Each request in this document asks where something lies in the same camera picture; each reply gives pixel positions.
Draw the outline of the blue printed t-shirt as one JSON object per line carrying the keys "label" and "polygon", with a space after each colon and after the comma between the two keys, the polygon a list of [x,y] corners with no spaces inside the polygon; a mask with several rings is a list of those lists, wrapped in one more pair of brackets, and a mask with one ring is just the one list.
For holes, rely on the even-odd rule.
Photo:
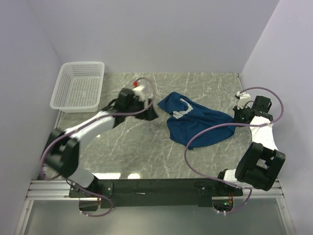
{"label": "blue printed t-shirt", "polygon": [[[170,139],[184,146],[196,134],[207,128],[233,122],[232,116],[197,104],[177,92],[170,93],[157,105],[170,115],[167,119]],[[218,127],[197,137],[188,148],[191,150],[214,145],[234,134],[235,126]]]}

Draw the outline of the white perforated plastic basket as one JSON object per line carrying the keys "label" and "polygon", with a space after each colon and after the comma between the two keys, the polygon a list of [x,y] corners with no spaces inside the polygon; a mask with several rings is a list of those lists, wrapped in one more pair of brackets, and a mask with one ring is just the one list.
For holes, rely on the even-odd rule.
{"label": "white perforated plastic basket", "polygon": [[64,63],[52,93],[50,107],[64,113],[98,110],[105,64],[96,61]]}

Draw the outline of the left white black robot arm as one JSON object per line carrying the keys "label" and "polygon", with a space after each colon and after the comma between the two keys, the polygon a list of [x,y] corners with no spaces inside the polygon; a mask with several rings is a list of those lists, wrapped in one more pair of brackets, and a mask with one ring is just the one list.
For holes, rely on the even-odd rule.
{"label": "left white black robot arm", "polygon": [[121,89],[118,97],[95,116],[74,127],[66,130],[54,129],[46,143],[41,164],[48,165],[60,176],[79,185],[85,196],[94,196],[99,187],[98,178],[79,166],[81,151],[96,136],[117,127],[126,117],[147,121],[158,117],[145,85]]}

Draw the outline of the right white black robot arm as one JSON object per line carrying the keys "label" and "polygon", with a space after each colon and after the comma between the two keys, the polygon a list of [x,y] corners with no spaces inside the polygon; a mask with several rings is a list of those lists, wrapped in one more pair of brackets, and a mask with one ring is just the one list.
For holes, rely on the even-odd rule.
{"label": "right white black robot arm", "polygon": [[233,108],[234,121],[253,125],[250,127],[252,142],[236,169],[225,169],[219,173],[220,180],[214,184],[219,195],[228,194],[232,189],[231,183],[270,190],[286,160],[273,138],[273,116],[269,113],[271,99],[258,95],[252,100],[248,93],[240,92],[236,98],[239,101]]}

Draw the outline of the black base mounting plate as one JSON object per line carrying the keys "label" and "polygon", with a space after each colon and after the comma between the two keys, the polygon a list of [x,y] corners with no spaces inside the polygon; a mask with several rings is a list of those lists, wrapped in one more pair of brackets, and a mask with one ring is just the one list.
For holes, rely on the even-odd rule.
{"label": "black base mounting plate", "polygon": [[242,196],[243,191],[207,178],[190,179],[103,179],[95,193],[104,195],[102,209],[139,206],[212,207],[213,197]]}

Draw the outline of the aluminium extrusion rail frame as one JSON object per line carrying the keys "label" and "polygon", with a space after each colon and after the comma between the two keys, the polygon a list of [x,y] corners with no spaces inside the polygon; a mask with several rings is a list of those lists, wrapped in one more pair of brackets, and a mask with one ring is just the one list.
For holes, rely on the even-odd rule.
{"label": "aluminium extrusion rail frame", "polygon": [[[138,83],[139,80],[144,80],[144,83],[148,83],[148,86],[150,86],[150,89],[153,91],[153,98],[156,97],[156,90],[157,85],[155,84],[155,80],[152,78],[144,78],[144,77],[136,77],[134,76],[132,78],[134,81],[134,84]],[[251,87],[244,89],[243,91],[239,91],[238,93],[243,93],[248,90],[254,90],[254,89],[260,89],[265,90],[271,93],[273,96],[275,96],[280,103],[281,111],[280,115],[272,121],[272,123],[277,122],[281,119],[281,117],[284,114],[284,105],[281,100],[281,98],[273,91],[263,88],[263,87]],[[59,110],[54,127],[58,127],[59,123],[62,122],[63,118],[66,116],[66,113]],[[28,193],[26,196],[26,200],[76,200],[79,198],[69,198],[68,194],[72,191],[72,188],[70,189],[71,185],[68,185],[65,180],[32,180],[28,189]],[[252,186],[246,186],[246,185],[240,185],[241,189],[243,189],[243,196],[236,196],[236,198],[243,198],[244,200],[248,200],[248,198],[251,199],[264,199],[264,198],[281,198],[284,197],[282,190],[280,188],[280,184],[278,179],[275,179],[274,181],[274,188],[270,189],[270,191],[265,192],[261,191],[260,189],[252,188]]]}

